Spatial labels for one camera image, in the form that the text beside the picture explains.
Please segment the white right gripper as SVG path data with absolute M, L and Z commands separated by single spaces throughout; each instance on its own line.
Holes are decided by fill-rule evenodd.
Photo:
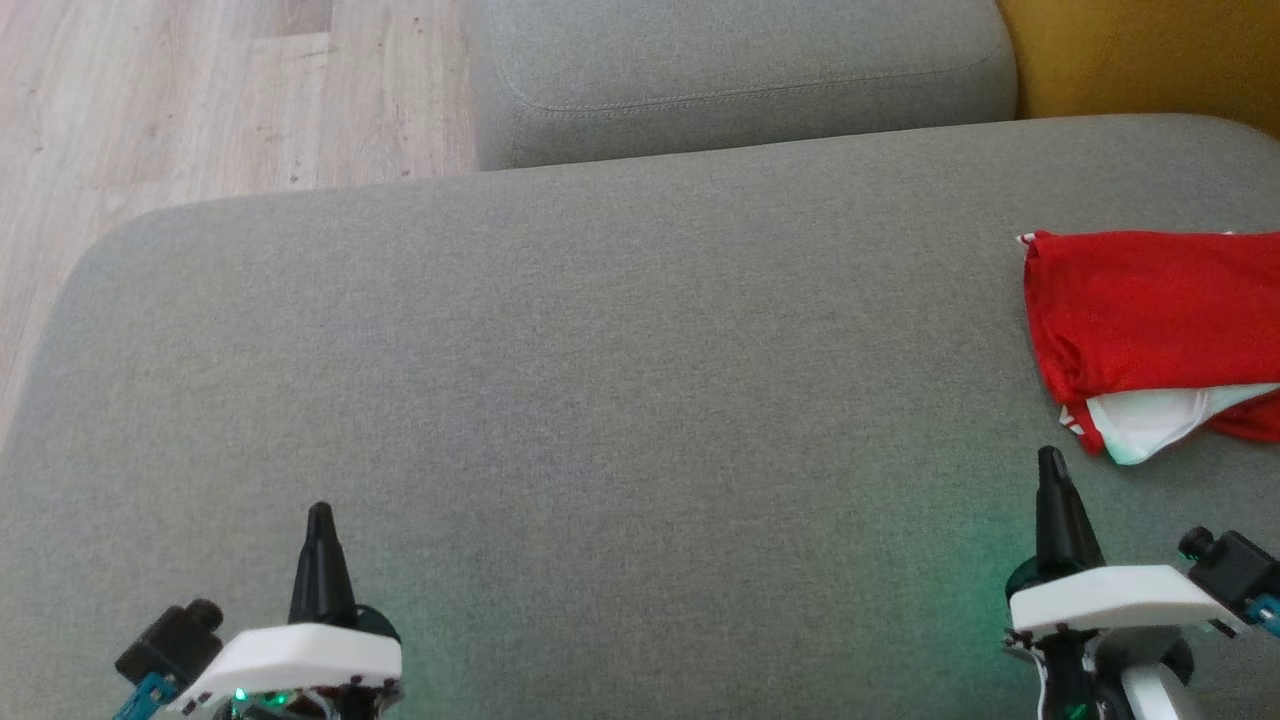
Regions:
M 1037 452 L 1036 570 L 1065 577 L 1009 597 L 1004 648 L 1034 665 L 1037 719 L 1203 719 L 1183 629 L 1252 625 L 1252 561 L 1203 556 L 1188 571 L 1108 566 L 1065 457 Z

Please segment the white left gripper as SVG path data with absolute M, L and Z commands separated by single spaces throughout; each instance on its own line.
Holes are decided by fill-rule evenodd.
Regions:
M 165 711 L 175 719 L 379 719 L 402 697 L 403 647 L 357 609 L 332 506 L 308 509 L 288 623 L 218 632 L 215 603 L 165 611 Z

